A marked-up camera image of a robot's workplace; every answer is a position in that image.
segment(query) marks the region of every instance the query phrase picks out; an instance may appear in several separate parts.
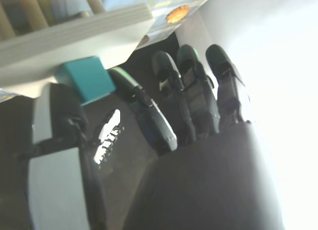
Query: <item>green object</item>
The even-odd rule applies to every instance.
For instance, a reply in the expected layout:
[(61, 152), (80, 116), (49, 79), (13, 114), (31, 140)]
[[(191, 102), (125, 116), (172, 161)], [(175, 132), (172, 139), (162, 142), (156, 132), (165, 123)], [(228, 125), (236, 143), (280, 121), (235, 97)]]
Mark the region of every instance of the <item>green object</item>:
[(101, 99), (116, 87), (98, 57), (67, 62), (55, 73), (59, 83), (75, 88), (82, 105)]

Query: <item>cube face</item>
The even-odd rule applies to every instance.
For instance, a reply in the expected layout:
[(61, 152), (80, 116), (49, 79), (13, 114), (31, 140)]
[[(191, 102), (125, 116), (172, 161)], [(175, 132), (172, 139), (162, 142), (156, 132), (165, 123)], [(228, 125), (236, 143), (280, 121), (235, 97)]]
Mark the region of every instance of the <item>cube face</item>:
[(58, 69), (55, 78), (59, 83), (75, 88), (82, 105), (101, 99), (116, 89), (98, 57), (67, 62)]

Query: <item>dark floor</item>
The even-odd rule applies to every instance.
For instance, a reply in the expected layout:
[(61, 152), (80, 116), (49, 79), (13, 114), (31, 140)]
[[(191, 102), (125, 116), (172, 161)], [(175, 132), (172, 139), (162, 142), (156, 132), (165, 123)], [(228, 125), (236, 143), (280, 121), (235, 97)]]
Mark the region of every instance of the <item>dark floor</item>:
[[(157, 50), (171, 54), (175, 60), (178, 42), (173, 33), (168, 39), (134, 52), (121, 65), (157, 101), (159, 86), (151, 67)], [(24, 194), (25, 171), (16, 154), (30, 147), (33, 100), (15, 97), (0, 103), (0, 229), (30, 229), (28, 206)], [(114, 153), (100, 173), (106, 191), (107, 217), (110, 230), (120, 230), (134, 197), (138, 183), (149, 162), (156, 159), (126, 103), (114, 94), (85, 106), (90, 136), (104, 115), (113, 108), (121, 111), (125, 131), (114, 146)]]

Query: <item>wooden stick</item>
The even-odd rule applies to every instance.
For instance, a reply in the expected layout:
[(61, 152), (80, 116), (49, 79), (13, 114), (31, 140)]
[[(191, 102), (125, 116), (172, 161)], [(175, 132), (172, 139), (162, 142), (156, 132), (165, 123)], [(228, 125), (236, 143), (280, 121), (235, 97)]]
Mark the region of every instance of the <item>wooden stick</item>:
[(87, 2), (94, 14), (106, 12), (104, 4), (101, 0), (87, 0)]
[(4, 11), (4, 8), (0, 2), (0, 30), (4, 39), (10, 39), (15, 37), (15, 32), (10, 24), (10, 21)]
[(49, 27), (37, 0), (19, 0), (33, 30)]

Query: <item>white shelf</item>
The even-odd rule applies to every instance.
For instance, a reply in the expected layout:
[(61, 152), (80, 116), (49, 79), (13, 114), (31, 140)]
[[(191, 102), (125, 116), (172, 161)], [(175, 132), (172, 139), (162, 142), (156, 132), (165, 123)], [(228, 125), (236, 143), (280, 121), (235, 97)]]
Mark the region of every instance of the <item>white shelf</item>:
[(98, 56), (106, 69), (122, 64), (152, 24), (141, 4), (1, 41), (0, 88), (37, 97), (62, 63)]

